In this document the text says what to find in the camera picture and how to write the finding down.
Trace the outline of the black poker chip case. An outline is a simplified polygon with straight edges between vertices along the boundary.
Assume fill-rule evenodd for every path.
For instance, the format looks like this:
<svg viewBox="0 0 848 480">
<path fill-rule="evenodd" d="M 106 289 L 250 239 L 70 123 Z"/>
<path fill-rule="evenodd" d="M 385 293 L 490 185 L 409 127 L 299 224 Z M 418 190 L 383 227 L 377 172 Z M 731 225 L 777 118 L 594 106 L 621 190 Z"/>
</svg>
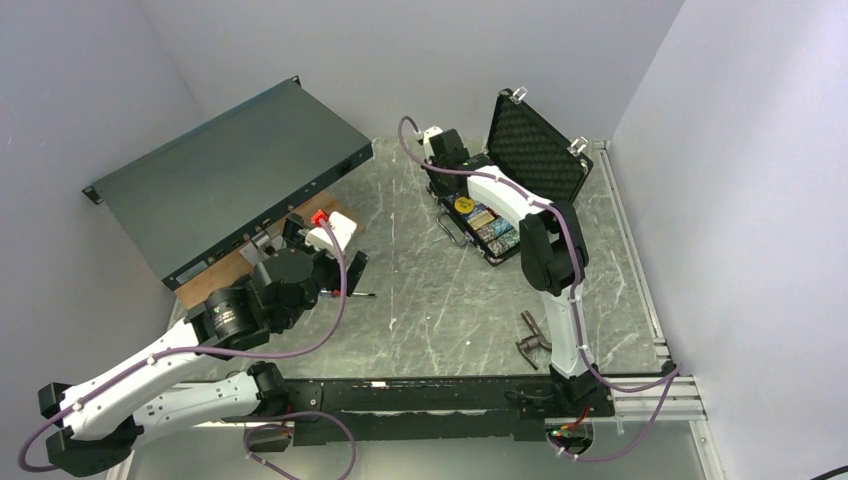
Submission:
<svg viewBox="0 0 848 480">
<path fill-rule="evenodd" d="M 575 201 L 580 189 L 593 169 L 593 162 L 582 152 L 586 141 L 567 139 L 547 120 L 538 114 L 523 97 L 526 89 L 504 89 L 496 97 L 489 133 L 481 153 L 487 155 L 513 182 L 531 193 L 554 202 Z M 435 193 L 430 178 L 428 193 L 440 206 L 442 213 L 437 222 L 449 218 L 461 232 L 452 241 L 471 245 L 484 260 L 496 266 L 519 252 L 518 231 L 509 225 L 495 210 L 475 201 L 467 193 Z M 475 202 L 475 208 L 486 208 L 496 220 L 479 230 L 472 230 L 464 215 L 453 207 L 457 196 Z"/>
</svg>

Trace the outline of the yellow big blind button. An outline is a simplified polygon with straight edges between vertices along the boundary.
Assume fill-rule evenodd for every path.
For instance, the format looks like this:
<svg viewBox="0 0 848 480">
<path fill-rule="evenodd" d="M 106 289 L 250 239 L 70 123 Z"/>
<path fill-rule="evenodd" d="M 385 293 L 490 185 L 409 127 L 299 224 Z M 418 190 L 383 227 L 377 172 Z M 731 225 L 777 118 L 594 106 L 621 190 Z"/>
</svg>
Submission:
<svg viewBox="0 0 848 480">
<path fill-rule="evenodd" d="M 454 209 L 462 214 L 470 213 L 474 210 L 475 202 L 465 196 L 457 196 L 453 201 Z"/>
</svg>

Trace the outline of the yellow blue card deck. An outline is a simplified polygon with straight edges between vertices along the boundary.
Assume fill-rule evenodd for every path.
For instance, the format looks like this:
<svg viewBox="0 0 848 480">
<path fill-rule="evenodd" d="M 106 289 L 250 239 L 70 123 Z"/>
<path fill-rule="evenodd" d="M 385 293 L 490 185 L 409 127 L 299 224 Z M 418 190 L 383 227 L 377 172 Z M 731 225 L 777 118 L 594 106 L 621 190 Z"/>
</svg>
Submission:
<svg viewBox="0 0 848 480">
<path fill-rule="evenodd" d="M 496 220 L 496 216 L 486 208 L 475 208 L 464 215 L 469 227 L 476 231 Z"/>
</svg>

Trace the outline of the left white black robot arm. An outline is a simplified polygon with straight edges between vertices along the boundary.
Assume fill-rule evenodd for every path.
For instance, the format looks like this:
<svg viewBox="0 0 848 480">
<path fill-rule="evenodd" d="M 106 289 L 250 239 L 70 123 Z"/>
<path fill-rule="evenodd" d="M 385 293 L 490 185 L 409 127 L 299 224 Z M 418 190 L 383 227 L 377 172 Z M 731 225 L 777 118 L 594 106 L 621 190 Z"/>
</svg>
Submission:
<svg viewBox="0 0 848 480">
<path fill-rule="evenodd" d="M 326 250 L 284 249 L 214 291 L 159 339 L 78 385 L 38 393 L 56 426 L 45 440 L 52 470 L 87 477 L 166 436 L 215 420 L 307 417 L 306 394 L 286 385 L 273 356 L 256 352 L 292 328 L 326 290 L 349 295 L 368 257 L 339 264 Z"/>
</svg>

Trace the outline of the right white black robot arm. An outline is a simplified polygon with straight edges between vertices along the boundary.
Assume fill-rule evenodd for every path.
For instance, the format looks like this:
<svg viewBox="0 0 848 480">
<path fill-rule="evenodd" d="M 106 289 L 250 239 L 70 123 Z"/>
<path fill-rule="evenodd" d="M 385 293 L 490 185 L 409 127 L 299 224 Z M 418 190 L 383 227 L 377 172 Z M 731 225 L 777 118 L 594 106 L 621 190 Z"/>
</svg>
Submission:
<svg viewBox="0 0 848 480">
<path fill-rule="evenodd" d="M 460 191 L 517 230 L 522 273 L 540 294 L 550 331 L 551 401 L 564 415 L 578 413 L 598 381 L 584 336 L 588 254 L 574 208 L 531 193 L 493 164 L 466 165 L 469 156 L 453 130 L 431 127 L 415 137 L 424 147 L 422 165 L 428 172 L 456 180 Z"/>
</svg>

